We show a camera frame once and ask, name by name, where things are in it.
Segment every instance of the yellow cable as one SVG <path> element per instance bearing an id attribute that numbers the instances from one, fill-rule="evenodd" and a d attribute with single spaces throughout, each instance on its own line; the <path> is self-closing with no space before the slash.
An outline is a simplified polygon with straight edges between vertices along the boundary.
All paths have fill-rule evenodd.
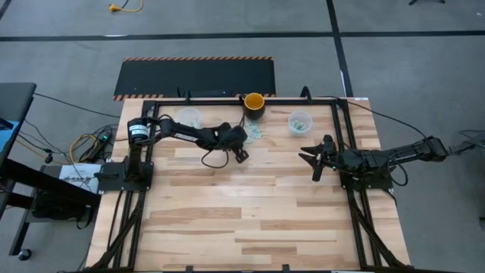
<path id="1" fill-rule="evenodd" d="M 21 145 L 22 145 L 22 146 L 24 146 L 25 148 L 29 149 L 31 152 L 33 152 L 33 153 L 35 153 L 36 155 L 40 156 L 41 158 L 45 159 L 45 156 L 44 156 L 44 155 L 42 155 L 42 154 L 38 153 L 36 150 L 34 150 L 34 149 L 30 148 L 29 146 L 27 146 L 27 145 L 23 144 L 23 143 L 22 143 L 22 142 L 20 142 L 19 140 L 15 140 L 15 142 L 16 142 L 16 143 L 21 144 Z M 62 162 L 57 162 L 57 161 L 55 161 L 55 160 L 52 160 L 52 162 L 57 163 L 57 164 L 60 164 L 60 165 L 65 165 L 65 163 L 62 163 Z"/>
<path id="2" fill-rule="evenodd" d="M 116 6 L 115 4 L 110 4 L 109 5 L 109 11 L 115 12 L 115 11 L 125 11 L 125 12 L 137 12 L 140 11 L 143 8 L 143 0 L 139 0 L 140 6 L 137 9 L 126 9 L 126 8 L 120 8 Z"/>
<path id="3" fill-rule="evenodd" d="M 75 147 L 75 145 L 82 139 L 86 138 L 86 137 L 91 137 L 93 140 L 94 140 L 94 147 L 92 149 L 96 149 L 96 147 L 98 146 L 98 139 L 96 138 L 96 136 L 92 135 L 92 134 L 83 134 L 81 135 L 80 137 L 78 137 L 76 140 L 74 140 L 73 144 L 70 146 L 69 148 L 69 157 L 70 157 L 70 161 L 71 162 L 75 162 L 74 161 L 74 157 L 73 157 L 73 148 Z M 91 152 L 89 152 L 87 155 L 84 156 L 84 158 L 81 158 L 80 159 L 80 162 L 86 160 L 86 158 L 89 157 L 89 154 Z"/>

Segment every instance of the electrical plug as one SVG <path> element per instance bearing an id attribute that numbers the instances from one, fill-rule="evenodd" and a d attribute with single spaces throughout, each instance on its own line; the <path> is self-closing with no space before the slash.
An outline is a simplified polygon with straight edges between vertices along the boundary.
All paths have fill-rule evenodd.
<path id="1" fill-rule="evenodd" d="M 109 11 L 111 11 L 111 12 L 121 11 L 121 8 L 116 6 L 115 4 L 110 4 L 109 5 Z"/>

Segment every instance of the black mat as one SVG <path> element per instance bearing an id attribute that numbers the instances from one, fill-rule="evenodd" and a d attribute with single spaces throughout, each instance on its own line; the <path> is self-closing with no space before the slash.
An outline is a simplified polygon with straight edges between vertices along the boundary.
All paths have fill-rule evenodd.
<path id="1" fill-rule="evenodd" d="M 125 58 L 114 100 L 275 96 L 271 57 Z"/>

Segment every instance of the label sticker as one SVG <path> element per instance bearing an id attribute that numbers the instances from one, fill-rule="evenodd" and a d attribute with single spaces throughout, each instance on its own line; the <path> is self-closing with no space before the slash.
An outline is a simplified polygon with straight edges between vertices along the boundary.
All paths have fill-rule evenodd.
<path id="1" fill-rule="evenodd" d="M 149 132 L 147 130 L 131 130 L 131 135 L 136 135 L 136 134 L 144 134 L 148 136 Z"/>
<path id="2" fill-rule="evenodd" d="M 130 130 L 148 130 L 148 128 L 145 125 L 132 125 Z"/>
<path id="3" fill-rule="evenodd" d="M 181 134 L 181 133 L 176 133 L 174 135 L 174 137 L 178 138 L 178 139 L 182 139 L 182 140 L 188 140 L 188 141 L 192 141 L 192 142 L 195 142 L 198 140 L 197 137 L 193 137 L 193 136 L 187 136 L 187 135 L 184 135 L 184 134 Z"/>

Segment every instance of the green object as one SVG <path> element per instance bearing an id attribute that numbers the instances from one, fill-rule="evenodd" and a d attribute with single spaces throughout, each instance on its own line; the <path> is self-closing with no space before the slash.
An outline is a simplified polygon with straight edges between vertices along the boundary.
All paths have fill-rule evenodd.
<path id="1" fill-rule="evenodd" d="M 248 135 L 248 138 L 244 142 L 244 144 L 250 144 L 255 142 L 255 140 L 259 140 L 261 138 L 261 131 L 259 130 L 258 125 L 250 120 L 246 119 L 244 124 L 244 131 Z"/>

